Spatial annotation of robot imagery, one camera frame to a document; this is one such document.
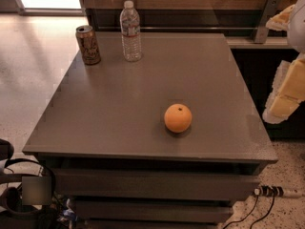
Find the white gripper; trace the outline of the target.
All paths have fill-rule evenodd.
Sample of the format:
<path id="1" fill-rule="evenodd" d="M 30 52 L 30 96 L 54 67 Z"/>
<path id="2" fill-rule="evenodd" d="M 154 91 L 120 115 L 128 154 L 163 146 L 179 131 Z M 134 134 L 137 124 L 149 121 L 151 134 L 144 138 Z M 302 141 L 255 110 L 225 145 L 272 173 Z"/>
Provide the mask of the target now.
<path id="1" fill-rule="evenodd" d="M 305 52 L 305 0 L 297 0 L 279 14 L 271 17 L 266 28 L 287 31 L 288 44 L 297 52 Z M 262 118 L 270 124 L 279 124 L 305 100 L 305 59 L 292 63 L 282 60 L 274 75 Z"/>

